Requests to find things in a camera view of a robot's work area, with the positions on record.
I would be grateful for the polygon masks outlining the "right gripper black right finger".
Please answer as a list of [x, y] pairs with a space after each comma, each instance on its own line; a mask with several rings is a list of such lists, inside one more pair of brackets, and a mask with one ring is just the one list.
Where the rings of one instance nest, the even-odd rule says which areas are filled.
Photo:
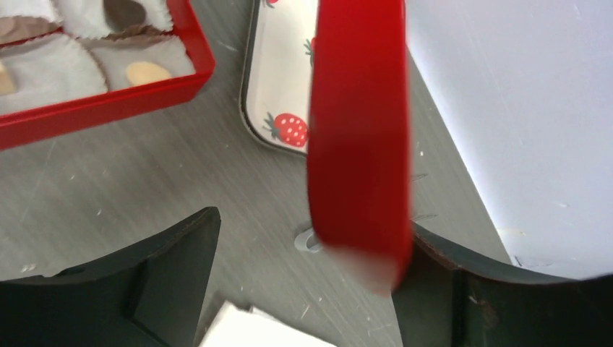
[[515, 267], [417, 226], [392, 295], [404, 346], [610, 346], [612, 277]]

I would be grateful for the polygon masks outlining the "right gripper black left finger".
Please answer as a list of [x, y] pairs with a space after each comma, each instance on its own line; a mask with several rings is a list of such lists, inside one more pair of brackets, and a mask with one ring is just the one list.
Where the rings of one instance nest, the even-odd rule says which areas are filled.
[[192, 346], [220, 233], [216, 207], [44, 277], [1, 283], [3, 346]]

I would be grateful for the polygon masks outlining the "red box lid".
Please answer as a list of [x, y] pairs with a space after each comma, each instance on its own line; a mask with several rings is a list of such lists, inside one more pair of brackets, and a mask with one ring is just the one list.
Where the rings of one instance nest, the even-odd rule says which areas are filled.
[[314, 231], [370, 291], [411, 261], [410, 117], [403, 1], [321, 1], [309, 105]]

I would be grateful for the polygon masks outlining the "oval white chocolate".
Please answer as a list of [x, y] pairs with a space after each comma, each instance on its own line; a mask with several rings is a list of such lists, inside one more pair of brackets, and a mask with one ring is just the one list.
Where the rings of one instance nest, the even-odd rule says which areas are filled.
[[125, 74], [131, 86], [146, 85], [172, 78], [172, 74], [167, 69], [149, 61], [131, 63], [126, 67]]

